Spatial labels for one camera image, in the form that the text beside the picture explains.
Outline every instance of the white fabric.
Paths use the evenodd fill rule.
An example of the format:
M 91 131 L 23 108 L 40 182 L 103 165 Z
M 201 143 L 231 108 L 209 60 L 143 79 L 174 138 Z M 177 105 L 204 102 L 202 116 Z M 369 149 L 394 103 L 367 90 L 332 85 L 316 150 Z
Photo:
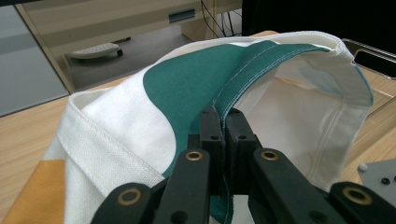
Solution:
M 272 82 L 256 82 L 235 106 L 245 113 L 264 147 L 283 151 L 311 183 L 328 189 L 337 181 L 372 104 L 370 88 L 340 39 L 318 32 L 222 38 L 181 47 L 158 63 L 224 43 L 248 46 L 265 39 L 331 50 L 283 63 L 274 70 Z M 121 184 L 152 187 L 163 180 L 161 173 L 175 156 L 176 142 L 169 122 L 144 90 L 148 69 L 115 88 L 69 97 L 46 154 L 47 159 L 65 154 L 64 223 L 89 223 L 107 194 Z M 234 223 L 242 223 L 244 217 L 250 223 L 248 209 L 241 211 Z

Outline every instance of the wooden table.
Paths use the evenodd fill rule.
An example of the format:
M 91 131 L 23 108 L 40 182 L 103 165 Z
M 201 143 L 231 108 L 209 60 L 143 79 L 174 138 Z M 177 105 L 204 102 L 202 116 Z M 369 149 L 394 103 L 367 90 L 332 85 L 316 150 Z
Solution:
M 357 172 L 360 163 L 396 158 L 396 80 L 364 72 L 374 89 L 375 106 L 363 124 L 341 177 L 355 183 L 361 183 Z M 95 89 L 115 86 L 125 78 Z M 54 137 L 66 100 L 64 97 L 0 118 L 0 221 Z

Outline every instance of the orange fabric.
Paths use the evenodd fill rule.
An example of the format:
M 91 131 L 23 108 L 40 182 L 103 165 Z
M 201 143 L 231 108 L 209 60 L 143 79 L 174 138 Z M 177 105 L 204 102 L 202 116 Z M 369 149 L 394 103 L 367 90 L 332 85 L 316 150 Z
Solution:
M 3 224 L 57 224 L 64 221 L 64 160 L 41 161 Z

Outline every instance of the green fabric panel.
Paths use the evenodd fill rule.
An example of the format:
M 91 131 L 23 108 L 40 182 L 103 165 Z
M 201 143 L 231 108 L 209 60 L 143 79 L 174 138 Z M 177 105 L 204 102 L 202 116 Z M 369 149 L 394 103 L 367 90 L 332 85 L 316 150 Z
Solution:
M 248 47 L 226 44 L 197 50 L 151 67 L 143 84 L 148 98 L 163 112 L 174 130 L 175 158 L 186 149 L 188 135 L 199 133 L 198 118 L 204 108 L 215 106 L 224 120 L 254 81 L 287 59 L 311 50 L 326 49 L 307 44 L 278 45 L 272 41 Z M 175 162 L 165 171 L 165 177 L 171 174 Z M 232 195 L 221 199 L 212 197 L 211 202 L 214 202 L 211 215 L 221 223 L 231 223 Z

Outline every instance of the floor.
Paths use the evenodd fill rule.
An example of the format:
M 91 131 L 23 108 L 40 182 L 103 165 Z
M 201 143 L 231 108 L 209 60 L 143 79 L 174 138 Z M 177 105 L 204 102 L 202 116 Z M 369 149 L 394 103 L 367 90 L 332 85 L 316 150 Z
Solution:
M 219 14 L 218 24 L 218 37 L 240 35 L 242 10 Z M 125 38 L 114 42 L 123 51 L 121 57 L 114 53 L 102 58 L 85 60 L 83 63 L 67 55 L 66 59 L 70 65 L 76 90 L 85 91 L 108 81 L 132 75 L 155 63 L 171 50 L 191 42 L 181 33 L 180 26 L 171 26 L 143 35 L 131 36 L 130 40 Z

